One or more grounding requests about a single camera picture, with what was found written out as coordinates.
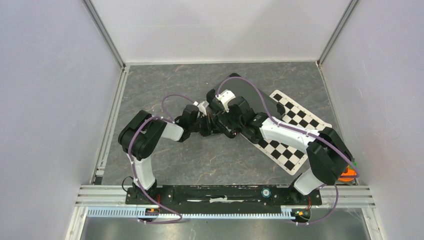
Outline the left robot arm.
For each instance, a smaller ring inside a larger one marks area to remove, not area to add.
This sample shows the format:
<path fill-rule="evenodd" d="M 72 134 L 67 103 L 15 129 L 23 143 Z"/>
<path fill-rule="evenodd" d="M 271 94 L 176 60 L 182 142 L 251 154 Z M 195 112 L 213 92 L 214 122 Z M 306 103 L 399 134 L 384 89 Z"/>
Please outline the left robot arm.
<path fill-rule="evenodd" d="M 157 198 L 151 155 L 160 139 L 182 143 L 192 133 L 207 137 L 212 132 L 211 115 L 202 113 L 195 105 L 187 105 L 174 121 L 140 110 L 118 136 L 118 143 L 130 160 L 139 199 L 151 204 Z"/>

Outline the black poker set case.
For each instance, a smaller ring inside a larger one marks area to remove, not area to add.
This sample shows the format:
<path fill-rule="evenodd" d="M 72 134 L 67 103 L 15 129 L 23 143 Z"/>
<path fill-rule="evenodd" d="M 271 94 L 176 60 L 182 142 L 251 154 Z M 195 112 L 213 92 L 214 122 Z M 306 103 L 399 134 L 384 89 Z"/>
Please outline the black poker set case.
<path fill-rule="evenodd" d="M 253 120 L 253 123 L 255 126 L 258 126 L 259 136 L 244 136 L 241 133 L 224 127 L 223 124 L 218 120 L 217 114 L 222 112 L 224 108 L 216 97 L 218 94 L 221 94 L 225 90 L 232 91 L 236 98 L 245 98 L 253 110 L 258 113 Z M 253 144 L 257 144 L 260 140 L 265 139 L 265 137 L 260 133 L 260 127 L 262 126 L 262 123 L 269 117 L 267 112 L 269 112 L 271 116 L 277 118 L 277 120 L 280 120 L 280 118 L 285 113 L 285 109 L 282 105 L 278 103 L 276 106 L 272 106 L 272 99 L 270 96 L 266 95 L 258 87 L 253 87 L 237 73 L 230 74 L 227 79 L 223 80 L 213 89 L 211 89 L 206 94 L 206 101 L 209 103 L 209 114 L 215 129 L 225 134 L 228 138 L 234 138 L 236 135 L 240 134 Z"/>

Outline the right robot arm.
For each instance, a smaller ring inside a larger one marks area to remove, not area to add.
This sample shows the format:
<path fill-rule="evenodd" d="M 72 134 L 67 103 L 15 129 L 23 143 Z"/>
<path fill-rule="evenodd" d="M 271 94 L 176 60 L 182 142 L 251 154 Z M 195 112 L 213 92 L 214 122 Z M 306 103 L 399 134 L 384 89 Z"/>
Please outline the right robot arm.
<path fill-rule="evenodd" d="M 260 111 L 241 96 L 215 96 L 208 103 L 213 118 L 223 128 L 241 133 L 253 144 L 275 141 L 307 157 L 310 167 L 291 183 L 288 191 L 295 204 L 302 204 L 319 187 L 335 184 L 352 165 L 350 151 L 331 127 L 315 130 L 285 123 L 271 114 L 264 100 Z"/>

